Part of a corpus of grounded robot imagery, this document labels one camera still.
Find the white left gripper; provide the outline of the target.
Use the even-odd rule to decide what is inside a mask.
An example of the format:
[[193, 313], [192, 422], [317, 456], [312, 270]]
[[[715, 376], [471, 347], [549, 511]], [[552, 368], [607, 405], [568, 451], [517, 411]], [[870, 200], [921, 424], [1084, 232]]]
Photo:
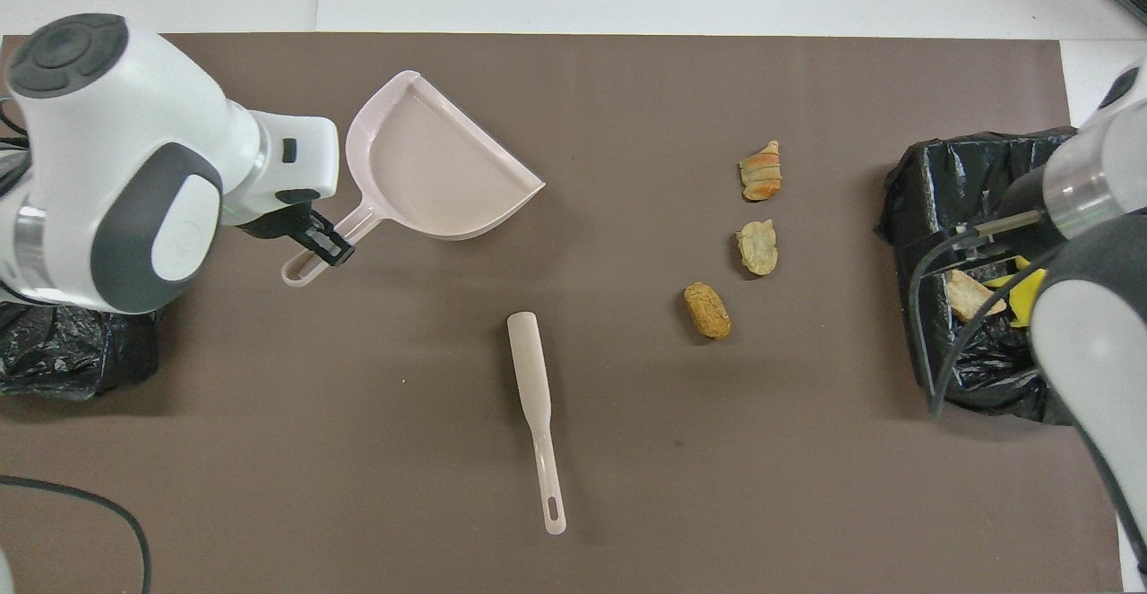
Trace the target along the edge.
[[326, 117], [250, 112], [257, 128], [253, 165], [235, 187], [235, 222], [253, 239], [299, 237], [299, 245], [340, 267], [356, 247], [312, 201], [340, 183], [340, 132]]

